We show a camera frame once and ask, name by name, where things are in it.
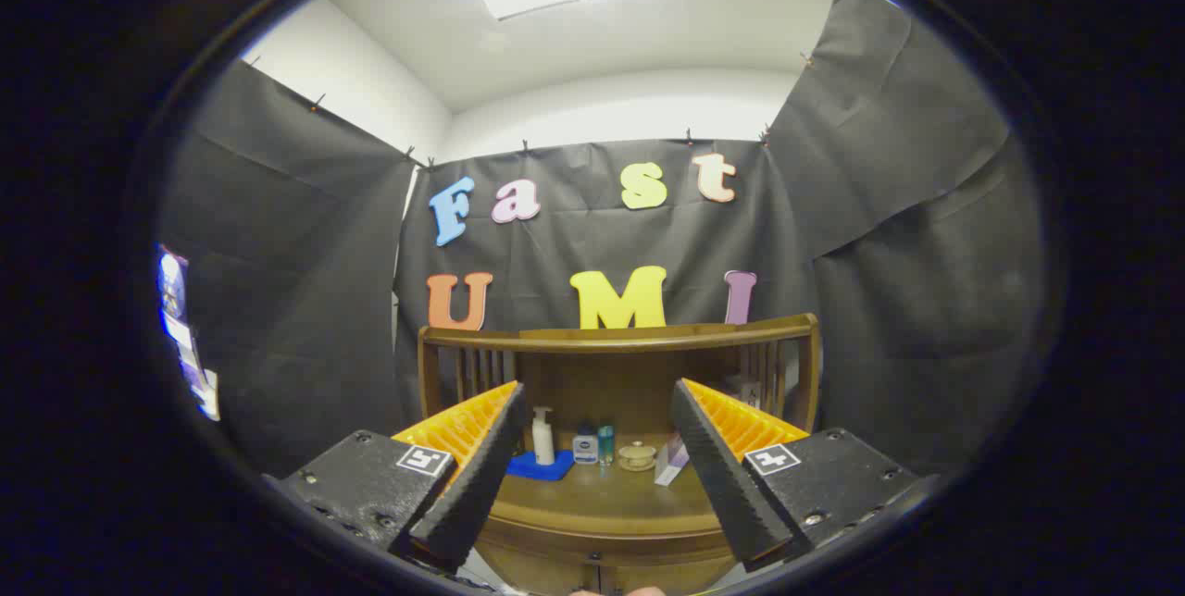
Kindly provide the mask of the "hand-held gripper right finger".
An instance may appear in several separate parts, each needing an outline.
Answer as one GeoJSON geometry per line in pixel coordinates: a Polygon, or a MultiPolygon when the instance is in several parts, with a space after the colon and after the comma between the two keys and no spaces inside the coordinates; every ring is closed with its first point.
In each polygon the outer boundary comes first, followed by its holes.
{"type": "Polygon", "coordinates": [[[927,489],[846,428],[805,432],[700,382],[675,382],[670,419],[748,571],[841,540],[927,489]]]}

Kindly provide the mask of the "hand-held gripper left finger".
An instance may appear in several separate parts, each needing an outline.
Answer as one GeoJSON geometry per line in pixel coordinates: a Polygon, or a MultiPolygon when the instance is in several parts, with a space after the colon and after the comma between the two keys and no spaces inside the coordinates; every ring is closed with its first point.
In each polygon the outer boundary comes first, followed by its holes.
{"type": "Polygon", "coordinates": [[[391,437],[348,432],[268,483],[356,547],[454,573],[491,515],[525,419],[523,386],[507,382],[391,437]]]}

